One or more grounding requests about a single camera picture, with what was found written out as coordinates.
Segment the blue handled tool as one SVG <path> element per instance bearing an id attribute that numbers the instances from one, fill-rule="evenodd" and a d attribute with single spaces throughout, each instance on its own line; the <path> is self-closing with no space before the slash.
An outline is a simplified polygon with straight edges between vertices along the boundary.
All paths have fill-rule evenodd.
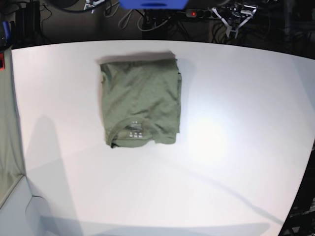
<path id="1" fill-rule="evenodd" d="M 3 21 L 2 22 L 2 27 L 3 27 L 3 30 L 4 30 L 4 38 L 6 41 L 9 41 L 12 36 L 11 36 L 11 30 L 10 30 L 10 26 L 9 26 L 9 23 L 8 21 Z"/>

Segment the black power strip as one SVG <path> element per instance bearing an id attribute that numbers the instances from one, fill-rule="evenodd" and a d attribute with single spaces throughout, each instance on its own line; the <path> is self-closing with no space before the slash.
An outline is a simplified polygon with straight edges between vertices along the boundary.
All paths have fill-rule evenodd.
<path id="1" fill-rule="evenodd" d="M 185 14 L 188 18 L 193 19 L 210 19 L 212 18 L 212 12 L 209 10 L 196 10 L 196 9 L 187 9 Z"/>

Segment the grey curtain cloth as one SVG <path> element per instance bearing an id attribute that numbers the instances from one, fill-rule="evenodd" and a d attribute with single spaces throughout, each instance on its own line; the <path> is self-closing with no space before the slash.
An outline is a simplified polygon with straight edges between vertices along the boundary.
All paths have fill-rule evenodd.
<path id="1" fill-rule="evenodd" d="M 0 71 L 0 205 L 25 175 L 11 49 L 3 53 Z"/>

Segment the blue box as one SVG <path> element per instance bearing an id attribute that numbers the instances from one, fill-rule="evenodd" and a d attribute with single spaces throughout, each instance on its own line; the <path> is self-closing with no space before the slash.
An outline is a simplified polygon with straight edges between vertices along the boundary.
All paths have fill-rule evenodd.
<path id="1" fill-rule="evenodd" d="M 120 0 L 125 9 L 183 9 L 188 0 Z"/>

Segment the olive green t-shirt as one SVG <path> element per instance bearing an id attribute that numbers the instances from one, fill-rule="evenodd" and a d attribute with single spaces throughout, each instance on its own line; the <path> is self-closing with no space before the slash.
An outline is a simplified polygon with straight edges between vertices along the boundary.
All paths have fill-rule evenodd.
<path id="1" fill-rule="evenodd" d="M 150 141 L 176 142 L 182 75 L 171 51 L 108 57 L 100 62 L 100 71 L 108 146 L 137 148 Z"/>

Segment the black case on floor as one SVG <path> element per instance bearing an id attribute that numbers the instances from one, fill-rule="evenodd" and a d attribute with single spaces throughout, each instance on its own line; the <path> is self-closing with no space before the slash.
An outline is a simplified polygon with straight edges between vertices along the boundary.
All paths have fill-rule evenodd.
<path id="1" fill-rule="evenodd" d="M 40 1 L 27 2 L 15 13 L 15 33 L 19 41 L 33 40 L 40 28 Z"/>

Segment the red black clamp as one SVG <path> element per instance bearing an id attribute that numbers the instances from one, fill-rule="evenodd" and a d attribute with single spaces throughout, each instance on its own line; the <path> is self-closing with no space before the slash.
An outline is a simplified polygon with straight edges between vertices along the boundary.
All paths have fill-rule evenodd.
<path id="1" fill-rule="evenodd" d="M 0 71 L 5 70 L 4 53 L 0 53 Z"/>

